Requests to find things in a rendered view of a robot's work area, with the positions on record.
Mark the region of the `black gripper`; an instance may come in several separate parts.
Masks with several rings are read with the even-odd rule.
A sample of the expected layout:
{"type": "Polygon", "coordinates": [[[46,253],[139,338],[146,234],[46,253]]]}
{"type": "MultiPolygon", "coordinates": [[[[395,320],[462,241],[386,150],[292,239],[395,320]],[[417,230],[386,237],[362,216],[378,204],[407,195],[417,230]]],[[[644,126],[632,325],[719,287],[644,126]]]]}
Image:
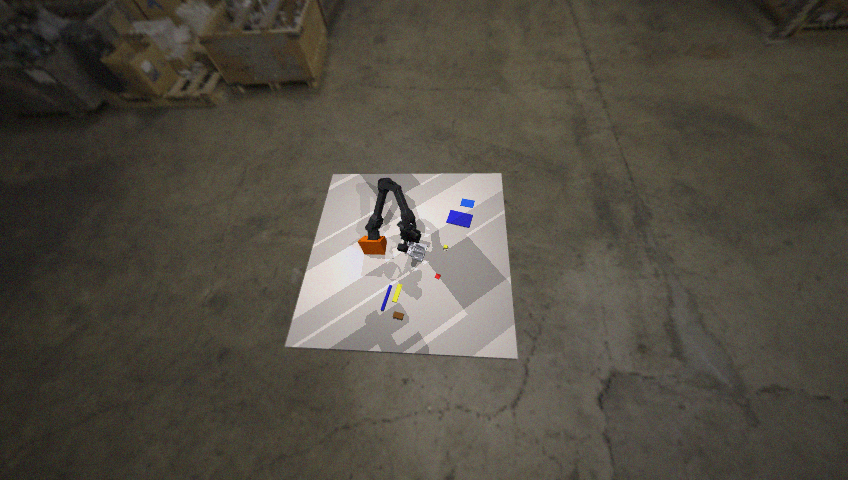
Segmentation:
{"type": "Polygon", "coordinates": [[[400,233],[400,236],[401,236],[401,239],[403,239],[403,240],[404,240],[404,243],[403,243],[403,244],[402,244],[402,243],[399,243],[399,244],[398,244],[398,247],[397,247],[397,250],[398,250],[398,251],[401,251],[401,252],[405,252],[405,253],[406,253],[406,252],[408,251],[408,248],[409,248],[409,246],[407,245],[407,244],[408,244],[408,241],[409,241],[409,238],[408,238],[408,236],[407,236],[407,235],[406,235],[406,236],[404,236],[404,235],[402,235],[401,233],[400,233]],[[406,242],[406,241],[407,241],[407,242],[406,242]]]}

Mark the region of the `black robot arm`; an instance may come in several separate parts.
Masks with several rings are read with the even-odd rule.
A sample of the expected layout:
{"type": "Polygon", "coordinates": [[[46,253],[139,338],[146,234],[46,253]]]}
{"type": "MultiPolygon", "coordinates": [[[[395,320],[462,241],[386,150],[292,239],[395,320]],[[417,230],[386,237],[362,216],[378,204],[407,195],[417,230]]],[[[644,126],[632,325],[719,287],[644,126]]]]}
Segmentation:
{"type": "Polygon", "coordinates": [[[409,209],[403,192],[401,190],[401,186],[396,182],[392,181],[390,178],[381,178],[378,180],[378,197],[374,209],[374,213],[370,217],[368,224],[365,226],[365,229],[368,230],[368,239],[367,240],[378,240],[380,238],[379,229],[383,224],[384,218],[382,218],[382,211],[386,199],[386,195],[389,191],[392,191],[395,195],[397,203],[399,205],[401,211],[401,220],[397,226],[400,228],[400,232],[404,236],[408,236],[409,242],[419,243],[421,238],[421,231],[417,230],[415,215],[409,209]],[[411,224],[412,225],[409,225],[411,224]]]}

